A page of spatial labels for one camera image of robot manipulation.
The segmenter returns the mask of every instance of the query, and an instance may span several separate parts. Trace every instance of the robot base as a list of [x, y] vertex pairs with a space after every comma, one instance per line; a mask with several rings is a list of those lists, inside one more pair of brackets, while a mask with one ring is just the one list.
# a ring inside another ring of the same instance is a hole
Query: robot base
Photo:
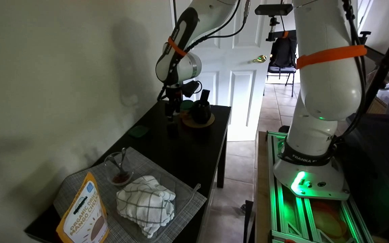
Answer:
[[273, 154], [273, 173], [278, 182], [299, 197], [340, 201], [349, 198], [350, 190], [343, 170], [334, 158], [323, 166], [295, 165], [280, 158], [282, 150], [278, 144], [276, 148], [274, 143], [269, 147], [269, 153]]

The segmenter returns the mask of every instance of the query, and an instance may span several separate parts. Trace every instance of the black table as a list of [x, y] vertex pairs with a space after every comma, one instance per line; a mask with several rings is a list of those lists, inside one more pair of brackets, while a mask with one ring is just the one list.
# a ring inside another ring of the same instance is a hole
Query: black table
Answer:
[[[215, 123], [207, 128], [195, 130], [176, 123], [176, 134], [169, 134], [165, 117], [165, 104], [157, 103], [135, 126], [149, 131], [141, 138], [124, 134], [96, 163], [122, 147], [134, 147], [161, 167], [195, 188], [201, 184], [200, 193], [209, 198], [213, 177], [218, 169], [218, 188], [224, 185], [226, 142], [230, 107], [211, 107]], [[207, 204], [197, 212], [176, 242], [196, 242]], [[39, 242], [59, 242], [55, 228], [59, 216], [50, 207], [24, 232]]]

